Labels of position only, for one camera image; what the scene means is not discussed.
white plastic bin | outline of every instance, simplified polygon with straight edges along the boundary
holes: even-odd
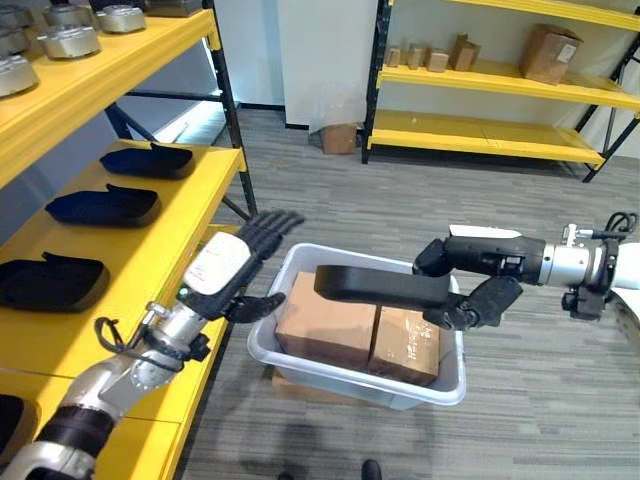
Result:
[[[411,264],[372,257],[309,243],[294,246],[285,258],[269,294],[289,294],[298,272],[315,272],[318,265],[368,267],[391,272],[410,273]],[[458,284],[451,277],[451,291]],[[428,387],[391,380],[287,355],[276,339],[276,326],[284,311],[282,305],[272,315],[256,323],[247,340],[249,353],[259,362],[275,365],[282,375],[298,385],[320,388],[340,395],[366,400],[394,410],[406,410],[421,403],[456,405],[466,393],[462,333],[442,330],[440,336],[440,372]]]

brown cardboard box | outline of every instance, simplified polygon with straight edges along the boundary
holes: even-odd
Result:
[[[353,124],[324,127],[320,136],[322,137],[322,151],[326,155],[356,151],[356,126]]]
[[[315,274],[298,273],[276,337],[297,357],[364,370],[369,359],[375,306],[325,300],[313,290]]]
[[[522,75],[550,85],[559,84],[580,45],[582,40],[570,30],[536,25],[520,62]]]
[[[458,35],[456,44],[453,47],[449,63],[451,68],[459,71],[471,70],[473,64],[478,59],[480,53],[480,45],[471,43],[468,35]]]
[[[397,67],[400,65],[400,48],[389,47],[387,52],[387,67]]]
[[[373,403],[365,402],[364,400],[358,400],[357,398],[338,395],[337,393],[329,392],[328,390],[297,385],[284,378],[282,374],[278,372],[278,369],[273,370],[273,375],[271,376],[271,385],[273,386],[273,390],[278,397],[287,400],[369,407],[379,406]]]
[[[440,328],[422,313],[378,308],[369,371],[415,385],[427,385],[438,376]]]
[[[418,67],[424,63],[424,53],[424,47],[412,43],[409,46],[409,52],[407,53],[407,66],[411,70],[417,70]]]
[[[449,55],[439,48],[427,49],[427,56],[424,64],[430,72],[442,73],[447,69]]]

white plastic bag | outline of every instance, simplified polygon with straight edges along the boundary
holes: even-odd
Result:
[[[309,134],[330,125],[361,124],[367,112],[366,92],[354,84],[327,83],[316,94]]]

yellow shelf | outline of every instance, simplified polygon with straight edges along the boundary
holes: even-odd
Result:
[[[602,157],[572,130],[466,117],[379,110],[372,145],[488,153],[600,165]]]
[[[0,372],[0,393],[16,395],[38,407],[38,431],[51,418],[71,380],[17,372]],[[125,418],[114,429],[98,458],[96,480],[171,478],[169,462],[181,425]]]
[[[522,78],[515,65],[491,61],[478,61],[473,71],[443,73],[430,72],[424,67],[410,70],[406,65],[385,65],[378,76],[378,87],[382,82],[483,90],[640,111],[640,97],[626,93],[609,79],[568,73],[561,84],[547,85]]]
[[[98,112],[215,32],[211,10],[147,17],[146,30],[99,33],[102,51],[80,60],[29,55],[40,84],[0,99],[0,188]]]
[[[112,149],[144,145],[147,143],[121,141]],[[96,161],[61,192],[104,189],[106,183],[154,190],[160,196],[162,213],[151,225],[136,229],[68,226],[40,211],[0,248],[0,263],[39,259],[49,251],[98,259],[111,274],[106,294],[81,313],[0,308],[0,368],[75,377],[109,355],[96,342],[94,319],[119,319],[120,332],[127,338],[147,302],[167,303],[173,298],[190,255],[234,174],[244,168],[241,150],[188,148],[197,165],[184,180],[113,175]]]
[[[449,2],[468,3],[498,7],[521,12],[539,13],[553,17],[570,18],[581,22],[597,23],[625,30],[640,31],[640,16],[615,10],[579,5],[560,0],[448,0]]]

black metal shelf post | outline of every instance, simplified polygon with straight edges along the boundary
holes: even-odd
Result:
[[[369,67],[369,81],[367,83],[367,115],[362,129],[362,163],[369,163],[369,137],[373,132],[373,124],[378,105],[378,74],[384,64],[387,49],[387,37],[391,22],[391,5],[389,0],[378,0],[376,27],[373,32],[373,46],[371,48],[371,65]]]
[[[243,220],[249,219],[251,216],[258,213],[258,206],[256,204],[256,198],[253,192],[253,184],[251,182],[251,175],[249,173],[249,166],[247,164],[247,156],[244,150],[244,143],[242,142],[242,134],[240,132],[240,124],[238,122],[238,112],[236,110],[236,104],[233,99],[233,92],[231,91],[231,81],[229,80],[229,72],[227,70],[227,62],[224,57],[224,49],[222,48],[222,40],[220,38],[220,28],[218,25],[218,17],[216,16],[216,9],[213,0],[205,0],[203,2],[203,8],[211,9],[213,17],[216,22],[216,32],[212,35],[209,45],[209,53],[213,61],[213,67],[215,70],[216,80],[218,82],[218,92],[213,94],[196,94],[185,92],[168,92],[160,90],[132,90],[125,95],[130,97],[144,97],[144,98],[163,98],[173,100],[195,100],[206,102],[219,102],[222,104],[224,110],[224,116],[226,119],[226,126],[229,131],[229,137],[233,148],[242,149],[244,156],[244,162],[246,165],[245,171],[239,172],[240,181],[242,183],[242,190],[244,192],[244,198],[247,203],[247,209],[249,213],[246,213],[232,202],[226,195],[222,199],[222,203],[229,207],[234,213],[236,213]],[[156,139],[151,133],[144,129],[142,125],[136,122],[131,116],[124,112],[115,103],[107,107],[105,110],[107,118],[111,122],[113,129],[120,138],[131,139],[131,131],[129,128],[138,132],[146,140],[155,142]]]
[[[636,15],[640,15],[640,7],[636,9]],[[624,56],[616,65],[616,68],[613,70],[613,73],[609,76],[609,79],[618,85],[622,86],[622,82],[624,81],[624,72],[627,66],[631,62],[636,62],[640,64],[640,58],[636,56],[636,54],[640,51],[640,33],[636,35],[635,40],[629,45],[629,48],[625,52]],[[598,110],[599,105],[590,105],[585,114],[582,116],[578,125],[576,125],[576,132],[580,133],[584,127],[589,123],[593,114]],[[602,148],[602,153],[600,154],[604,159],[604,162],[600,164],[599,168],[594,168],[591,165],[587,165],[587,168],[590,170],[586,177],[582,180],[582,183],[589,183],[593,178],[602,171],[604,166],[607,164],[611,157],[615,155],[618,149],[622,146],[622,144],[629,138],[629,135],[633,133],[638,124],[640,124],[640,112],[636,112],[635,117],[629,122],[629,124],[625,127],[625,129],[620,133],[618,138],[611,143],[611,135],[613,132],[613,127],[616,119],[616,108],[611,108],[611,114],[609,115],[609,123],[607,125],[607,132],[604,139],[604,146]]]

